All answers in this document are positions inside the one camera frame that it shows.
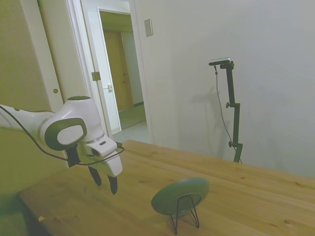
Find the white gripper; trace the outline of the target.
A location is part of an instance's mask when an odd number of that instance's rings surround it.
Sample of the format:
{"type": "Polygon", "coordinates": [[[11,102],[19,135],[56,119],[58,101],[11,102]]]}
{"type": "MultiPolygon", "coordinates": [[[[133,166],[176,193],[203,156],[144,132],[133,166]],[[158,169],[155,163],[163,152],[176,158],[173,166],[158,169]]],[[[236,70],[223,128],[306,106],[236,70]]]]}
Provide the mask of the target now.
{"type": "Polygon", "coordinates": [[[100,145],[80,146],[79,158],[83,164],[93,163],[89,165],[89,171],[97,186],[102,185],[101,177],[98,171],[101,171],[108,176],[110,189],[113,195],[118,191],[117,176],[122,172],[122,162],[119,152],[123,151],[122,147],[100,145]]]}

